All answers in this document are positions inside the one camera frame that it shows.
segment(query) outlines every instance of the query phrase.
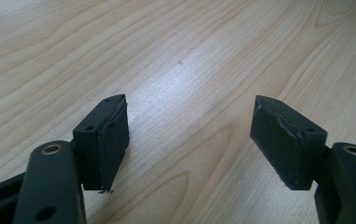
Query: hole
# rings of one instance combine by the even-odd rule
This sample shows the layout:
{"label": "hole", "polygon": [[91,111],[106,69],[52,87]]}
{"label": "hole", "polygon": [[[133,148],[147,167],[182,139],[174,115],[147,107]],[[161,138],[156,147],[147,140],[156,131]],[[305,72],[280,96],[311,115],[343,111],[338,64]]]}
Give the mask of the hole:
{"label": "hole", "polygon": [[36,215],[36,221],[45,221],[55,215],[56,209],[54,206],[49,206],[41,209]]}
{"label": "hole", "polygon": [[355,146],[343,146],[343,149],[348,153],[356,156],[356,147]]}
{"label": "hole", "polygon": [[61,149],[61,145],[50,145],[41,149],[41,154],[48,156],[57,153]]}
{"label": "hole", "polygon": [[92,129],[93,129],[93,126],[84,127],[84,130],[85,130],[85,131],[90,131],[90,130],[92,130]]}

